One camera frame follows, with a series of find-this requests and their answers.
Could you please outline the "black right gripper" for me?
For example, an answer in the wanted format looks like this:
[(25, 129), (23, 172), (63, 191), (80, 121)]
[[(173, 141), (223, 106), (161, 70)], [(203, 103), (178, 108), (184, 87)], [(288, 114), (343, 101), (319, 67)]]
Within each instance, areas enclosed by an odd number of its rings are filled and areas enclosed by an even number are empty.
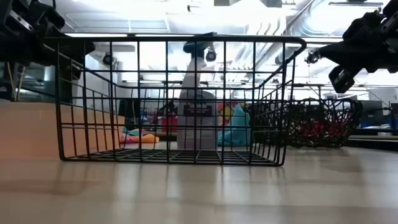
[(398, 0), (389, 0), (381, 11), (366, 12), (355, 19), (343, 40), (353, 40), (358, 35), (360, 46), (338, 42), (320, 47), (318, 53), (338, 65), (368, 73), (379, 69), (398, 72)]

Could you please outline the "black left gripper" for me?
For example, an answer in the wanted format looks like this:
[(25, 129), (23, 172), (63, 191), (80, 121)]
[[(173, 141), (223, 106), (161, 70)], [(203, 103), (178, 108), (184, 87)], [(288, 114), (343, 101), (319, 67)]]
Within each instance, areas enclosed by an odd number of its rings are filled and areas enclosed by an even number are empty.
[[(32, 62), (51, 65), (46, 39), (63, 37), (64, 18), (57, 11), (57, 0), (0, 0), (0, 62)], [(59, 64), (80, 64), (96, 46), (88, 40), (61, 39)]]

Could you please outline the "pink microfiber towel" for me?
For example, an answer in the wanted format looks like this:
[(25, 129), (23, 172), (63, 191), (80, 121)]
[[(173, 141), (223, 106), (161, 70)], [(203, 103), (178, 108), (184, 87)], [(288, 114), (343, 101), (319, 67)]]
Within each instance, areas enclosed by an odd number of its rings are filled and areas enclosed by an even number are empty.
[(122, 133), (119, 142), (121, 144), (134, 144), (134, 143), (139, 143), (140, 142), (140, 137), (139, 136), (132, 136), (129, 134)]

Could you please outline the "black rectangular wire basket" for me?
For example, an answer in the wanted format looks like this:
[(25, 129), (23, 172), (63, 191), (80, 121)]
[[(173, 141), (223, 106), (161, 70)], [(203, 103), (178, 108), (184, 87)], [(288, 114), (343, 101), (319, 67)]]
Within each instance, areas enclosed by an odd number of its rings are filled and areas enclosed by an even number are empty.
[[(61, 39), (88, 40), (95, 51), (80, 64), (59, 64)], [(201, 71), (200, 89), (216, 97), (217, 148), (187, 150), (177, 146), (177, 132), (164, 133), (163, 117), (177, 117), (179, 95), (191, 55), (183, 51), (186, 42), (213, 42), (217, 54)], [(292, 101), (295, 59), (306, 49), (300, 37), (267, 35), (134, 35), (124, 37), (50, 37), (45, 48), (55, 67), (55, 107), (59, 157), (63, 161), (140, 162), (159, 164), (203, 164), (282, 166), (286, 144), (275, 146), (254, 142), (253, 118), (258, 103)], [(106, 52), (117, 62), (102, 63)], [(160, 138), (158, 143), (121, 144), (107, 151), (65, 157), (60, 107), (119, 116), (119, 101), (136, 98), (141, 103), (138, 118), (124, 117), (123, 128), (145, 129)], [(250, 115), (249, 146), (218, 146), (218, 133), (231, 121), (240, 104)]]

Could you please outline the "orange microfiber towel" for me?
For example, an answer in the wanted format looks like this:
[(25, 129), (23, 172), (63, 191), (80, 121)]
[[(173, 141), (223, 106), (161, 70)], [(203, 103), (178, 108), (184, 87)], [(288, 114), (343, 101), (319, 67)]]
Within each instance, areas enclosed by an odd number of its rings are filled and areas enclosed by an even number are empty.
[(146, 134), (142, 136), (137, 136), (136, 137), (137, 142), (141, 142), (144, 144), (149, 144), (149, 143), (158, 143), (160, 138), (154, 134)]

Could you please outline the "dark metal shelving rack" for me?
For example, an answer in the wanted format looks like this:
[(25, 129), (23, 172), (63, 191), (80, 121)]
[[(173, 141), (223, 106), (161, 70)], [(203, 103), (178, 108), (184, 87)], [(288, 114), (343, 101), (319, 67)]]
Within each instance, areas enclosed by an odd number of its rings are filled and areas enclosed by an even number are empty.
[(0, 62), (0, 102), (55, 102), (55, 67)]

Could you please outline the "grey computer monitor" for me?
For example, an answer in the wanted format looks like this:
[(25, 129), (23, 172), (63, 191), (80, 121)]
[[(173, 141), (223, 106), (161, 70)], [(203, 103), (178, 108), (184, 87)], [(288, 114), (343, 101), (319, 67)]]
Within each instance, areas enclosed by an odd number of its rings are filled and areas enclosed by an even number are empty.
[(379, 126), (384, 122), (382, 101), (361, 101), (363, 112), (361, 123), (368, 126)]

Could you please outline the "black monitor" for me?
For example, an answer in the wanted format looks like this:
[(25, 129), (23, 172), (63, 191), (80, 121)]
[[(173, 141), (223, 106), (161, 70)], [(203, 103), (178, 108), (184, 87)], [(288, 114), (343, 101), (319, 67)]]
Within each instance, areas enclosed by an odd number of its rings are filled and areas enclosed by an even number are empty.
[(141, 103), (136, 98), (123, 99), (119, 101), (118, 115), (126, 118), (138, 118), (140, 115)]

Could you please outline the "dark side table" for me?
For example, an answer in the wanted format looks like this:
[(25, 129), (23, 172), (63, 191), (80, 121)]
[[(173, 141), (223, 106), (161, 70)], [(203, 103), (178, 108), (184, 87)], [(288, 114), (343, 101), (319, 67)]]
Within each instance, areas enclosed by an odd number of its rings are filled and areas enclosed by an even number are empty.
[(398, 152), (398, 136), (351, 135), (344, 146)]

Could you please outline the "white spray bottle blue trigger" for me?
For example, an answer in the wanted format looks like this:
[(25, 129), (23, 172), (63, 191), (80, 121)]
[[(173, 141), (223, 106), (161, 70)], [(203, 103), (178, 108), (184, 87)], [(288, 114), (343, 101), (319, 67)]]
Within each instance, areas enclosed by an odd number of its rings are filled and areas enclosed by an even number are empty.
[(205, 55), (215, 50), (213, 42), (186, 42), (183, 51), (191, 55), (177, 106), (177, 146), (187, 150), (217, 148), (216, 97), (200, 89), (201, 71), (206, 67)]

